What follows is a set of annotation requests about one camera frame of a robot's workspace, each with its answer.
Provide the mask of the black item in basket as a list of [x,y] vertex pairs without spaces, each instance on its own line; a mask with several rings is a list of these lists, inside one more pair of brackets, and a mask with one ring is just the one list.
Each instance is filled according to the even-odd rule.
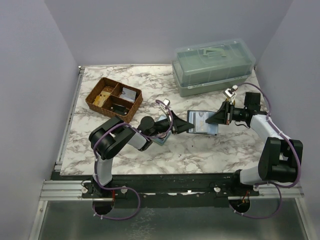
[[129,112],[129,110],[125,106],[119,104],[112,104],[110,107],[110,111],[121,116],[126,116]]

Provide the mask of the green plastic storage box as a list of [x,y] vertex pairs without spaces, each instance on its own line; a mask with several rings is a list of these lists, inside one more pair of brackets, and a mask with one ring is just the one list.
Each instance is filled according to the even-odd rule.
[[177,48],[171,62],[181,97],[219,91],[243,83],[256,58],[242,39]]

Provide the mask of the gold cards in basket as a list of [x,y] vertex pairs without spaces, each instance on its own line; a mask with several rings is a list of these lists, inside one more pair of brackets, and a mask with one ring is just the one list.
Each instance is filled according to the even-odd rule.
[[111,94],[110,92],[101,91],[101,93],[95,97],[93,104],[101,108],[106,102],[106,100],[109,98],[110,94]]

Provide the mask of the aluminium frame rail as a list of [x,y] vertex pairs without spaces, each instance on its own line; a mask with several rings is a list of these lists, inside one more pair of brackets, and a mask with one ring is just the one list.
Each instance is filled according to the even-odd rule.
[[61,141],[61,144],[60,144],[60,147],[59,147],[58,155],[57,155],[56,160],[55,160],[55,164],[54,164],[54,168],[53,168],[54,172],[60,172],[61,168],[62,168],[63,159],[64,159],[64,155],[65,155],[65,150],[66,150],[66,146],[67,146],[68,139],[69,139],[71,125],[72,125],[74,112],[75,112],[75,108],[76,108],[76,104],[77,104],[79,91],[80,91],[80,88],[81,88],[81,83],[82,83],[82,80],[83,80],[85,69],[86,69],[85,66],[79,66],[79,73],[78,73],[77,83],[76,83],[75,91],[74,91],[74,94],[73,94],[72,102],[71,102],[71,105],[70,105],[70,109],[69,109],[69,113],[68,113],[65,129],[64,129],[64,132],[63,132],[62,141]]

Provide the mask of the brown woven divided basket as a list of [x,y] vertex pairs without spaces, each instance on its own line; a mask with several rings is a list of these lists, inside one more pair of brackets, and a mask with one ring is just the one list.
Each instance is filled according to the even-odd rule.
[[[128,88],[136,92],[135,102],[129,102],[127,100],[120,98],[120,94],[122,93],[123,88]],[[93,102],[96,96],[101,93],[101,91],[109,92],[110,96],[105,101],[102,107],[98,107],[98,106],[95,106]],[[126,85],[124,83],[120,83],[118,81],[109,79],[107,77],[102,77],[98,81],[98,83],[94,86],[94,88],[91,90],[91,92],[88,94],[88,96],[85,98],[85,102],[87,103],[88,107],[91,110],[110,118],[114,116],[118,116],[126,123],[130,123],[130,121],[133,119],[142,101],[143,101],[143,94],[140,89]],[[127,115],[122,116],[110,111],[110,107],[112,106],[112,104],[125,106],[128,109]]]

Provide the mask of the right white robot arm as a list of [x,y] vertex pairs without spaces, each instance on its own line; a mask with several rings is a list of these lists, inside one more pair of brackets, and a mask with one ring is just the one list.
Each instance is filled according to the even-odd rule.
[[300,140],[289,138],[273,122],[267,112],[261,111],[261,94],[246,92],[244,107],[235,107],[225,100],[219,110],[205,120],[208,124],[229,125],[232,121],[245,122],[264,142],[262,154],[257,166],[239,170],[238,179],[230,183],[230,191],[241,196],[248,185],[262,183],[297,184],[301,176],[303,144]]

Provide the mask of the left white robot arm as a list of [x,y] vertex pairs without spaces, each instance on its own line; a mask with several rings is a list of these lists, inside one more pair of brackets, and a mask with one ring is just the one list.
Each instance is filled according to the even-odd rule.
[[138,151],[145,151],[154,142],[168,133],[180,134],[195,127],[194,124],[179,118],[172,110],[163,119],[155,121],[151,116],[141,119],[137,129],[114,116],[89,135],[93,150],[95,184],[93,191],[101,198],[107,197],[111,191],[113,158],[126,146],[130,145]]

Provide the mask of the black leather card holder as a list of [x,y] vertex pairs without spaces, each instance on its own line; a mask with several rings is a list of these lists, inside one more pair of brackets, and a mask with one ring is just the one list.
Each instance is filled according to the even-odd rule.
[[216,123],[206,123],[206,120],[214,114],[214,111],[188,110],[187,122],[193,124],[194,128],[190,128],[186,132],[189,134],[216,136],[219,131],[219,125]]

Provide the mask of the black metal base rail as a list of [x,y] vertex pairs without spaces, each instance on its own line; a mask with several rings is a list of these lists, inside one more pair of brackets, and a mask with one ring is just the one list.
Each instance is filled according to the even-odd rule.
[[117,208],[227,208],[230,200],[257,197],[252,186],[238,183],[235,173],[196,174],[116,174],[101,188],[89,175],[60,176],[51,180],[59,184],[76,184],[81,200],[92,200],[100,207],[115,203]]

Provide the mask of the white VIP card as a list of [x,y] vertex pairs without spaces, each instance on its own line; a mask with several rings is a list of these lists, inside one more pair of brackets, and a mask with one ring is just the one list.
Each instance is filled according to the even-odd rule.
[[119,97],[123,100],[134,103],[136,100],[136,95],[136,91],[123,87]]

